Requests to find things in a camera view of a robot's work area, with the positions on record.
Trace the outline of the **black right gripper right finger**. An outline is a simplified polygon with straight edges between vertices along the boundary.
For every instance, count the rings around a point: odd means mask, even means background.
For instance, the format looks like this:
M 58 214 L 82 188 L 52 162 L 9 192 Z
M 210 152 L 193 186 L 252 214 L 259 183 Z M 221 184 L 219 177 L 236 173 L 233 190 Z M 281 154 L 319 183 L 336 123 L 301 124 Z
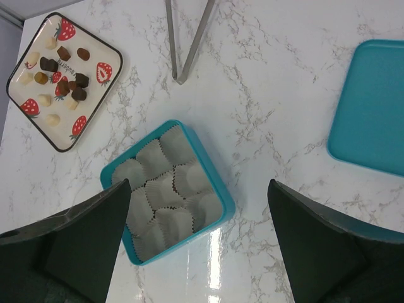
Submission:
M 274 179 L 268 204 L 295 302 L 403 302 L 403 233 Z

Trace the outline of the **metal tongs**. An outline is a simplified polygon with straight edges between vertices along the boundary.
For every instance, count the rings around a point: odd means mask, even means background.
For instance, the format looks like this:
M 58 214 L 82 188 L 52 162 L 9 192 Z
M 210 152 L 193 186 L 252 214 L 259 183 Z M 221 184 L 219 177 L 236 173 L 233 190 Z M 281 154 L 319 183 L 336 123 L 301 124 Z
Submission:
M 167 16 L 171 76 L 178 85 L 183 85 L 189 78 L 198 47 L 208 27 L 216 1 L 209 0 L 206 2 L 198 26 L 196 26 L 196 21 L 187 20 L 185 14 L 179 11 L 176 1 L 174 3 L 164 1 L 164 3 Z

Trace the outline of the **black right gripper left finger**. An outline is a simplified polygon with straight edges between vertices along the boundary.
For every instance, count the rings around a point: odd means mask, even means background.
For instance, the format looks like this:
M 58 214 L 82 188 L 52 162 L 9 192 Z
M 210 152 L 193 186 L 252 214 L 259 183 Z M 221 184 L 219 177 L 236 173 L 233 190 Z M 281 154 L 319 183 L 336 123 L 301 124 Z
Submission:
M 121 181 L 1 234 L 1 302 L 105 302 L 131 197 Z

